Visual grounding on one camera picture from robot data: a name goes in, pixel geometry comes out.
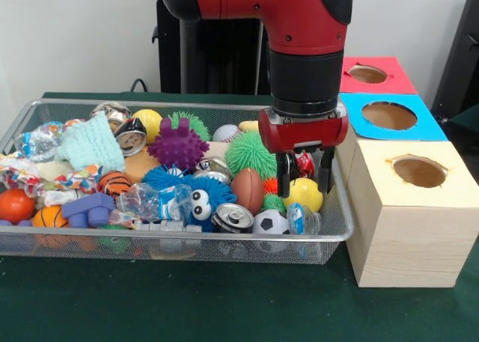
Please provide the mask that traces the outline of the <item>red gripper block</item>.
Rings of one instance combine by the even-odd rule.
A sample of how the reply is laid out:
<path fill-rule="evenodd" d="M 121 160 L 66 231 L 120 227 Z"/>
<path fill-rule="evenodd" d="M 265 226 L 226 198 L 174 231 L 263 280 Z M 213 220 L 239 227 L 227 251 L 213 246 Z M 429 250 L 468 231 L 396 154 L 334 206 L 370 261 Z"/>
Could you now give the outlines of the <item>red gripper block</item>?
<path fill-rule="evenodd" d="M 287 117 L 277 114 L 271 107 L 260 111 L 259 133 L 263 145 L 276 154 L 278 196 L 290 194 L 290 158 L 287 153 L 296 150 L 322 149 L 318 172 L 318 187 L 329 193 L 334 147 L 346 137 L 349 118 L 344 104 L 333 112 L 314 118 Z"/>

